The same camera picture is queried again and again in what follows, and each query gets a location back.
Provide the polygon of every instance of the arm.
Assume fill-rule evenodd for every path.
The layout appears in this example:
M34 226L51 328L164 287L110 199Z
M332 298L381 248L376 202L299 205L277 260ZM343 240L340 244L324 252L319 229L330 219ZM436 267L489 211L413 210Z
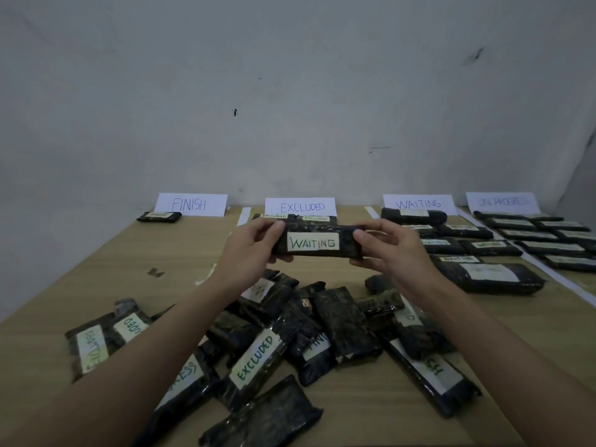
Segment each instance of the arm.
M209 279L2 445L128 447L215 316L262 276L283 230L263 218L236 228Z
M596 394L547 360L447 280L418 234L387 220L355 231L364 255L352 264L387 274L457 346L510 423L531 446L594 443Z

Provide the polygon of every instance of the handwritten label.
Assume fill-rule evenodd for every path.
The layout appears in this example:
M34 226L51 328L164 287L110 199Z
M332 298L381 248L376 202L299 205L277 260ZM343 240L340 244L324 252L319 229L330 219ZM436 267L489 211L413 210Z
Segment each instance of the handwritten label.
M287 219L288 218L288 214L284 213L284 214L264 214L262 213L261 216L262 218L276 218L276 219Z
M552 233L546 232L534 232L534 231L510 231L508 229L502 229L502 233L510 237L535 237L535 238L548 238L550 240L556 240L558 237Z
M582 228L584 227L581 223L576 221L542 221L542 224L549 227L559 228Z
M388 209L441 210L448 215L457 215L451 194L384 194L383 203Z
M263 330L250 348L234 364L229 372L229 379L238 389L242 389L252 381L281 343L281 337L271 329Z
M413 368L415 368L440 395L443 395L464 379L457 370L451 367L449 362L444 360L438 354L431 354L426 359L420 361L413 360L408 356L404 347L399 342L399 339L393 339L391 345L393 345L393 347L399 351L410 364L412 364Z
M474 248L504 248L507 243L504 241L475 241L472 243Z
M304 358L304 360L311 360L318 354L321 354L324 351L328 350L330 347L331 347L331 344L329 343L329 338L327 337L327 335L324 332L322 332L315 339L315 341L311 344L311 346L309 346L306 349L304 354L302 354L302 357Z
M582 257L565 257L564 255L545 255L548 260L551 262L557 263L582 263L584 265L594 265L596 266L596 260L594 259L584 259Z
M470 211L503 213L540 213L533 193L466 193Z
M265 213L337 216L335 198L266 198Z
M155 211L179 211L186 216L223 216L227 203L227 194L160 193Z
M439 257L441 262L456 263L480 263L480 260L473 255L451 255L451 257Z
M596 241L596 235L594 235L593 233L589 233L589 232L576 232L576 231L559 231L559 232L562 233L563 235L565 235L565 237L583 238L584 240L595 240Z
M274 285L275 283L273 281L260 278L255 285L244 290L240 296L255 303L260 303Z
M288 232L288 251L339 251L339 233Z
M430 224L402 224L403 228L413 229L415 231L421 231L422 229L432 229L433 226Z
M400 296L404 302L404 308L393 312L395 319L401 323L404 328L413 325L421 325L422 322L420 321L420 318L418 318L418 315L416 314L416 311L414 311L412 305L408 300L406 300L406 298L404 298L403 295Z
M172 216L172 211L150 211L145 216L148 218L169 218Z
M126 343L137 337L141 331L146 330L148 327L149 325L141 320L137 314L130 314L114 324L114 329Z
M79 347L80 368L83 375L92 371L110 356L100 325L77 333L76 342Z
M432 239L423 238L420 241L422 242L422 244L426 244L426 245L436 245L436 244L450 245L451 244L449 242L449 240L432 240Z
M192 383L204 375L205 373L201 369L197 358L195 358L194 354L192 354L186 364L184 364L183 369L180 370L180 373L176 377L174 383L170 386L170 389L168 389L166 394L161 399L161 402L159 402L159 405L156 409L168 403L168 401L175 398L178 394L180 394L180 392L188 389Z
M479 230L476 226L469 226L465 224L446 224L445 226L449 227L454 231L477 231Z
M332 219L329 216L301 216L302 221L316 221L329 223Z
M522 241L522 244L529 246L530 248L544 248L544 249L565 249L567 251L585 251L578 244L567 244L567 243L543 243L540 241Z
M477 281L519 282L516 274L501 264L462 263L461 266Z

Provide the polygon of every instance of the white wall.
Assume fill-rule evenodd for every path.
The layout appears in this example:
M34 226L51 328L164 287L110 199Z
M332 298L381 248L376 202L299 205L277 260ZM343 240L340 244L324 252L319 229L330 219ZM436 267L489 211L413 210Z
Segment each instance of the white wall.
M596 119L595 8L0 0L4 312L159 191L518 190L554 209Z

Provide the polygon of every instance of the white paper sign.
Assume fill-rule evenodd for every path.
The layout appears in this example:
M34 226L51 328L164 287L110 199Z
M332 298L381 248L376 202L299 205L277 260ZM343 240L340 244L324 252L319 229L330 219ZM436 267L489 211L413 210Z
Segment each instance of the white paper sign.
M388 209L441 210L457 215L451 194L384 194L383 203Z
M470 211L540 213L533 193L466 193Z
M335 198L266 198L264 212L337 216Z
M155 211L179 211L185 216L223 216L227 194L160 193Z

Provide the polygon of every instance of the plastic wrapping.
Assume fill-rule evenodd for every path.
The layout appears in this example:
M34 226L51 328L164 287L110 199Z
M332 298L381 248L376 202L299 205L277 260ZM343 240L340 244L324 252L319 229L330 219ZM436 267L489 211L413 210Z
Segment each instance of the plastic wrapping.
M118 344L110 336L114 319L113 313L105 314L64 334L72 356L73 383L118 351Z
M544 279L521 263L435 263L437 269L462 290L493 295L531 295Z
M420 238L440 237L438 230L430 224L402 224L402 227L418 232Z
M476 255L478 257L495 255L512 255L514 257L519 257L523 254L519 248L509 243L507 240L460 240L459 244L464 247L468 254Z
M389 314L404 308L404 302L395 288L360 298L356 300L356 304L366 318Z
M255 285L241 293L239 302L257 310L266 317L265 319L272 321L279 316L293 293L292 287L260 278Z
M158 441L205 403L218 383L219 376L207 364L203 351L197 348L180 370L132 447L147 447Z
M301 356L292 360L292 363L298 372L298 380L305 387L336 368L337 360L327 334L320 333Z
M454 263L483 263L474 255L431 255L433 262L454 262Z
M123 298L114 303L114 316L120 317L127 312L139 310L139 306L134 298Z
M312 427L323 410L309 402L294 376L204 432L199 445L207 447L284 447Z
M590 228L575 221L540 221L535 220L534 224L542 231L556 231L565 229L567 231L590 232Z
M421 238L428 254L464 255L466 250L452 238Z
M517 229L521 231L538 230L534 223L527 219L485 218L483 222L488 227L496 229Z
M222 311L207 331L207 337L230 355L235 361L249 348L260 328L228 312Z
M485 218L502 218L502 219L528 219L532 221L562 221L562 216L553 216L547 213L535 213L535 214L520 214L520 213L503 213L498 211L475 211L474 216L478 219Z
M441 210L381 209L381 218L397 224L430 224L438 226L447 221L447 214Z
M378 331L377 337L445 417L452 417L468 401L482 395L469 378L441 355L433 354L422 362L413 360L408 357L394 330Z
M149 318L151 319L151 321L159 320L163 314L165 314L168 310L170 310L173 307L174 305L162 310L161 312L158 312L157 314L150 316ZM219 346L215 345L215 342L213 342L207 336L203 336L203 338L199 341L198 346L201 350L203 350L203 353L205 353L207 361L212 365L216 363L218 360L220 360L220 358L224 355L224 350L221 349Z
M554 234L565 241L596 243L596 233L558 230Z
M516 241L530 254L568 255L570 257L589 257L589 253L578 244L553 243L542 241Z
M494 237L494 234L487 228L469 224L442 224L437 229L443 237L478 238L480 240L490 240Z
M137 218L137 221L144 223L175 223L182 215L179 211L146 211Z
M354 231L362 226L330 226L287 223L275 243L272 255L314 255L320 257L362 258L362 247Z
M221 381L218 399L230 411L238 411L259 393L299 329L294 314L284 311L259 333Z
M551 268L596 273L595 259L586 259L585 257L566 257L564 255L542 255L540 258L544 260L544 262L546 262Z
M293 277L288 276L285 273L277 273L270 280L272 280L273 282L277 282L278 284L287 285L288 287L292 288L295 288L298 286L298 284L300 284L300 281L298 279L294 279Z
M338 363L382 353L381 345L366 323L366 317L346 287L317 293L312 303L315 313L323 322Z
M517 231L512 229L501 229L499 232L509 240L560 241L555 234L549 232Z

